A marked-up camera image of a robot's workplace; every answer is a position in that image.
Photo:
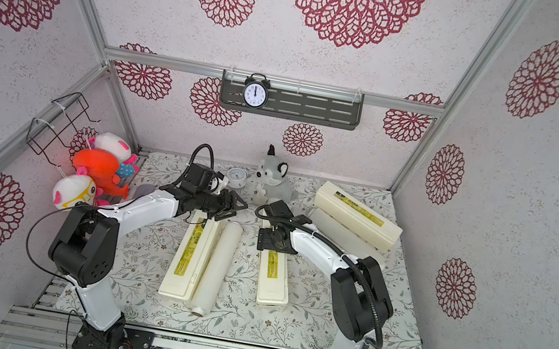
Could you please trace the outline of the cream wrap dispenser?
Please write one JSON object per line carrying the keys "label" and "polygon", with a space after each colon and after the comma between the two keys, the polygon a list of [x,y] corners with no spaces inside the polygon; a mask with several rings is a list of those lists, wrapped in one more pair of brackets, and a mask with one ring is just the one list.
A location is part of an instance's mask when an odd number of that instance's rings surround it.
{"label": "cream wrap dispenser", "polygon": [[183,302],[192,299],[213,253],[220,230],[220,223],[208,219],[208,215],[203,211],[192,214],[191,223],[158,288],[161,296]]}
{"label": "cream wrap dispenser", "polygon": [[289,302],[287,256],[269,250],[262,250],[260,255],[256,305],[286,307]]}

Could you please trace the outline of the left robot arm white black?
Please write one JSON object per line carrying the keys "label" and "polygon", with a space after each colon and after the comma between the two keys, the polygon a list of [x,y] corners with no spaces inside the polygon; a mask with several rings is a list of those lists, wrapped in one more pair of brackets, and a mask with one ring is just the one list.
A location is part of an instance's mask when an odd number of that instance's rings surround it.
{"label": "left robot arm white black", "polygon": [[81,301],[82,339],[93,349],[123,349],[126,344],[126,318],[116,305],[109,276],[120,240],[139,228],[196,211],[220,221],[247,209],[215,170],[214,157],[208,143],[200,144],[173,183],[109,207],[79,203],[68,213],[48,257]]}

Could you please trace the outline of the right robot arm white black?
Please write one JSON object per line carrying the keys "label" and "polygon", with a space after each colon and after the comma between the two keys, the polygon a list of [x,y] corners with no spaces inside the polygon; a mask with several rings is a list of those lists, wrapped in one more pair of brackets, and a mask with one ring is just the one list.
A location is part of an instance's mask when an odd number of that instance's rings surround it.
{"label": "right robot arm white black", "polygon": [[346,253],[311,219],[294,216],[282,200],[258,206],[254,213],[269,225],[259,231],[259,251],[305,257],[328,278],[338,328],[329,349],[383,349],[383,327],[394,307],[377,260]]}

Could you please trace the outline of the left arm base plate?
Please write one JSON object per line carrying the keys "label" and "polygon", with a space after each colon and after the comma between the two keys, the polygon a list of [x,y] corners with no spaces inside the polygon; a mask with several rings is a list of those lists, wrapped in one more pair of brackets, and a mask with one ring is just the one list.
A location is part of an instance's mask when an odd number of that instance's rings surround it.
{"label": "left arm base plate", "polygon": [[71,345],[72,349],[151,349],[156,335],[152,332],[114,325],[109,331],[95,329],[84,322]]}

